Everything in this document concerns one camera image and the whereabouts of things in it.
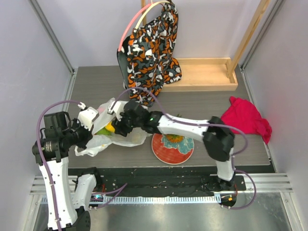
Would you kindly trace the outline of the yellow fake mango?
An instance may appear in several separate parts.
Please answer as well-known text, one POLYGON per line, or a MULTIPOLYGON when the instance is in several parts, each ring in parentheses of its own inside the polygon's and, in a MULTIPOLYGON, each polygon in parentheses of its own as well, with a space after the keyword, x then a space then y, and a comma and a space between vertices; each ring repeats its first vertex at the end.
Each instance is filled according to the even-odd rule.
POLYGON ((104 128, 111 133, 115 133, 115 128, 113 127, 111 121, 104 128))

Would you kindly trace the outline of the translucent white plastic bag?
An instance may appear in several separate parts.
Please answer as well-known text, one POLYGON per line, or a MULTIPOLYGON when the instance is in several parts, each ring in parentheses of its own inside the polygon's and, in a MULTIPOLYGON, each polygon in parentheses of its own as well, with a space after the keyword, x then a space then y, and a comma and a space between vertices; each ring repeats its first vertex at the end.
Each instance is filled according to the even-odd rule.
POLYGON ((78 119, 85 128, 92 125, 93 137, 86 143, 85 148, 75 147, 76 156, 89 155, 96 156, 99 152, 105 150, 111 144, 124 147, 139 146, 144 143, 150 134, 141 128, 135 128, 126 137, 115 134, 111 129, 111 122, 116 119, 116 114, 108 113, 109 108, 116 104, 115 109, 123 109, 126 101, 116 101, 111 98, 106 103, 101 104, 97 109, 89 107, 78 114, 78 119))

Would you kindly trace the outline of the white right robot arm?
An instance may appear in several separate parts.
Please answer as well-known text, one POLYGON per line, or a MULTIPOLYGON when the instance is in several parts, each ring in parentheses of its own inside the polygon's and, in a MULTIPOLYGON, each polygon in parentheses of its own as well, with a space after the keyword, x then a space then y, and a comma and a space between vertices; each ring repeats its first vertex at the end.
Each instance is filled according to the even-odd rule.
POLYGON ((134 101, 115 101, 109 106, 108 113, 115 115, 112 121, 115 133, 124 137, 133 129, 141 128, 149 134, 179 135, 202 142, 207 154, 216 162, 218 186, 228 190, 235 184, 231 160, 234 133, 220 118, 214 116, 210 120, 191 120, 161 111, 149 111, 134 101))

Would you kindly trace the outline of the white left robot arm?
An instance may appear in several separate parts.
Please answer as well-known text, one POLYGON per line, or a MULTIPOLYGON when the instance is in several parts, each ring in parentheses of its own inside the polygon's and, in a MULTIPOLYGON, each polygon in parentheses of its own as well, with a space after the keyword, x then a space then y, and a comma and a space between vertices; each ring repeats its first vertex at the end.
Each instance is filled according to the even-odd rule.
POLYGON ((32 147, 36 163, 43 175, 48 200, 48 231, 90 230, 89 205, 92 192, 102 188, 103 181, 96 167, 78 175, 75 193, 71 194, 68 179, 70 147, 84 148, 92 138, 78 119, 68 112, 47 114, 45 127, 39 130, 39 141, 32 147))

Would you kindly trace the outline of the fake pineapple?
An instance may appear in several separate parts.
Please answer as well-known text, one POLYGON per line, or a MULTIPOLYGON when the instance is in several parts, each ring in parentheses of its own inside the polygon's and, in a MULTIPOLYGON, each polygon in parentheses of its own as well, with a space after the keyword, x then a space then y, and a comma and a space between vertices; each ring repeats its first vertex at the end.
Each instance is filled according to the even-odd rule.
POLYGON ((176 135, 176 134, 166 134, 165 137, 171 143, 179 143, 184 139, 183 136, 176 135))

